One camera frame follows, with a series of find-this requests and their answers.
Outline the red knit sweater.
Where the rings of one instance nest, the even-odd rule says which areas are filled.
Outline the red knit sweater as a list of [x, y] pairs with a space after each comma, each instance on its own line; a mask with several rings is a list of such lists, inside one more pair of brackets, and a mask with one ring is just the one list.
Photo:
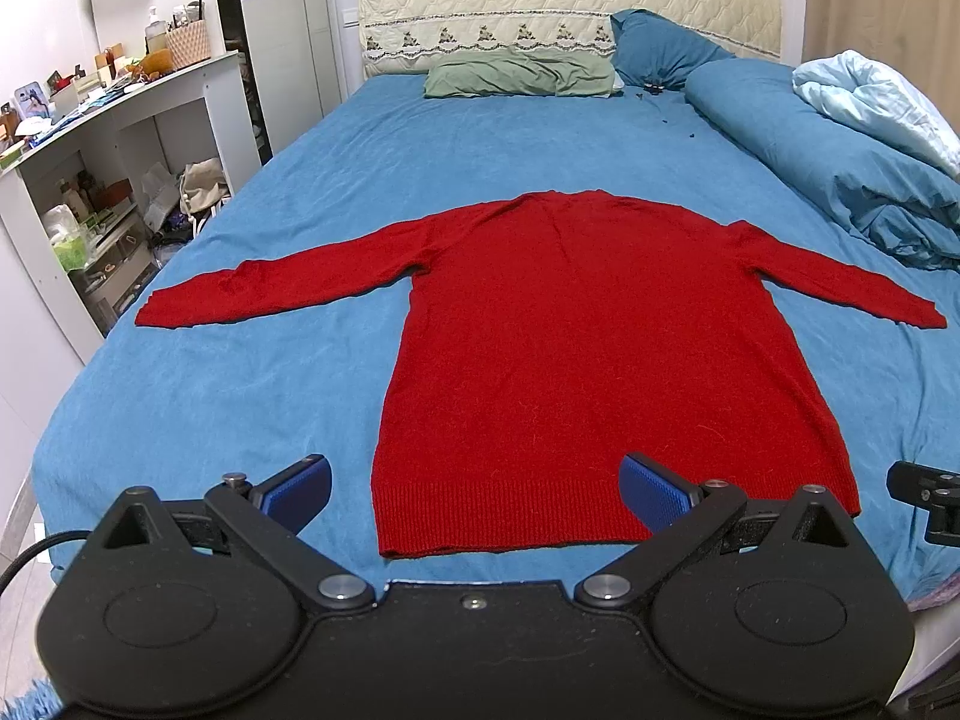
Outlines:
[[848, 450], [773, 286], [918, 328], [927, 299], [753, 224], [604, 192], [528, 193], [171, 288], [143, 327], [239, 322], [409, 278], [371, 496], [386, 557], [628, 543], [623, 457], [859, 505]]

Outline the blue bed sheet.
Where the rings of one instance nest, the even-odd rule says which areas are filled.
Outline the blue bed sheet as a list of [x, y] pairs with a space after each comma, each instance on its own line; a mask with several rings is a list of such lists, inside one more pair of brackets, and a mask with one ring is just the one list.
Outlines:
[[[439, 99], [420, 76], [379, 76], [284, 149], [158, 275], [171, 286], [245, 259], [358, 238], [398, 220], [532, 190], [675, 203], [884, 273], [958, 312], [950, 270], [901, 265], [853, 238], [710, 124], [679, 93], [618, 98]], [[783, 289], [793, 327], [850, 450], [859, 528], [910, 600], [957, 574], [928, 543], [926, 514], [890, 499], [897, 460], [958, 461], [958, 335], [874, 319]], [[37, 445], [32, 484], [51, 532], [91, 528], [130, 486], [197, 499], [224, 473], [267, 478], [319, 452], [334, 494], [306, 541], [370, 582], [574, 582], [610, 546], [456, 554], [387, 562], [377, 554], [370, 473], [409, 288], [239, 325], [140, 328], [122, 319], [65, 394]]]

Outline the blue rolled duvet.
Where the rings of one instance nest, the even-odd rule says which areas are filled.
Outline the blue rolled duvet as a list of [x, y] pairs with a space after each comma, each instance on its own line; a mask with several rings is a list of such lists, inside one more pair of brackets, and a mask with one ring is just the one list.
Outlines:
[[851, 236], [914, 268], [957, 268], [957, 182], [817, 112], [794, 93], [791, 67], [704, 64], [685, 98]]

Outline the green tissue pack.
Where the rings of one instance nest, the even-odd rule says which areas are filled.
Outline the green tissue pack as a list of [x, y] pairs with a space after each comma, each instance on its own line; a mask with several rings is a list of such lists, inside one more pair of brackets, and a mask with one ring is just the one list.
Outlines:
[[88, 243], [80, 232], [57, 234], [50, 239], [50, 247], [57, 262], [67, 273], [83, 271], [88, 266]]

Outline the light blue blanket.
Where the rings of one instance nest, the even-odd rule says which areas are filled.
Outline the light blue blanket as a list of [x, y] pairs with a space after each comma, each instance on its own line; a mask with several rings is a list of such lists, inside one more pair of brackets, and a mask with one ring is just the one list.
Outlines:
[[846, 49], [802, 62], [791, 86], [820, 114], [866, 133], [958, 181], [958, 135], [900, 71]]

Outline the white desk shelf unit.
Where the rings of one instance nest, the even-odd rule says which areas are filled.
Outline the white desk shelf unit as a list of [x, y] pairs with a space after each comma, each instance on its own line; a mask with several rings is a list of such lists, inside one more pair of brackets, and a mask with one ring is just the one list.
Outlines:
[[88, 205], [119, 200], [148, 210], [142, 179], [156, 164], [178, 174], [217, 156], [231, 193], [262, 167], [235, 51], [110, 96], [62, 121], [2, 174], [2, 224], [60, 333], [82, 362], [103, 344], [103, 324], [76, 293], [50, 247], [43, 216], [65, 185]]

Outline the beige bag on floor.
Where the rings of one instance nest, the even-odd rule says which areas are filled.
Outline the beige bag on floor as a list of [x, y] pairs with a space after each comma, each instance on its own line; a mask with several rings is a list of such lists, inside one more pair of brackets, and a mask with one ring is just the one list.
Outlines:
[[198, 215], [228, 195], [228, 182], [218, 158], [208, 158], [184, 167], [179, 181], [179, 208], [182, 213]]

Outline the beige curtain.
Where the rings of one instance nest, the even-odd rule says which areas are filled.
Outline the beige curtain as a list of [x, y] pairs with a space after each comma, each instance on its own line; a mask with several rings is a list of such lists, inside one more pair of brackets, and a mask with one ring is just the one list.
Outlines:
[[958, 0], [805, 0], [805, 60], [854, 49], [900, 71], [958, 124]]

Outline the dark blue pillow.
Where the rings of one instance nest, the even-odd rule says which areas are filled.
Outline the dark blue pillow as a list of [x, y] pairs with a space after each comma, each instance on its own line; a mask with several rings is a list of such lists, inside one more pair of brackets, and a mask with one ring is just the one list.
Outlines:
[[628, 86], [682, 89], [697, 68], [734, 59], [729, 50], [652, 11], [622, 10], [610, 23], [613, 70]]

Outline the orange plush on desk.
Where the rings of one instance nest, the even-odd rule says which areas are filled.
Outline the orange plush on desk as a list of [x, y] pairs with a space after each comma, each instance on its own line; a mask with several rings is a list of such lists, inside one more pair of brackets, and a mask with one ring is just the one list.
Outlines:
[[169, 75], [174, 71], [172, 52], [169, 49], [155, 50], [137, 62], [130, 62], [127, 70], [130, 76], [139, 82], [154, 82], [161, 76]]

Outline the woven basket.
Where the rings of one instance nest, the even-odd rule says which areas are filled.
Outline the woven basket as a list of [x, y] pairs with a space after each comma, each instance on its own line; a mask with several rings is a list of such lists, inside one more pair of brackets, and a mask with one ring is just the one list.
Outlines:
[[171, 29], [166, 34], [166, 39], [167, 48], [171, 52], [172, 70], [182, 70], [212, 57], [210, 39], [203, 20]]

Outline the green pillow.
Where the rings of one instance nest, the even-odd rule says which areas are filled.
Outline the green pillow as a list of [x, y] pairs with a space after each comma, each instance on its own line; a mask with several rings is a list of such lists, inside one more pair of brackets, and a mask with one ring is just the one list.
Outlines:
[[612, 62], [584, 50], [466, 50], [427, 73], [423, 94], [430, 99], [487, 96], [608, 98], [623, 82]]

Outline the grey white wardrobe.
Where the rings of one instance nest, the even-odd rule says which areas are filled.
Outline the grey white wardrobe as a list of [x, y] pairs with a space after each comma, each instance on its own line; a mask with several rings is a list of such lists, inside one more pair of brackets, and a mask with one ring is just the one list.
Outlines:
[[329, 0], [218, 0], [262, 161], [342, 103]]

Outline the cream quilted headboard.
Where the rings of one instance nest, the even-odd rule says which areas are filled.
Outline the cream quilted headboard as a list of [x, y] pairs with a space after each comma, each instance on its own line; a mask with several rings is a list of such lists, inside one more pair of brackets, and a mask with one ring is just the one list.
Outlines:
[[425, 73], [461, 50], [615, 52], [612, 16], [647, 10], [750, 59], [781, 57], [779, 0], [358, 0], [363, 75]]

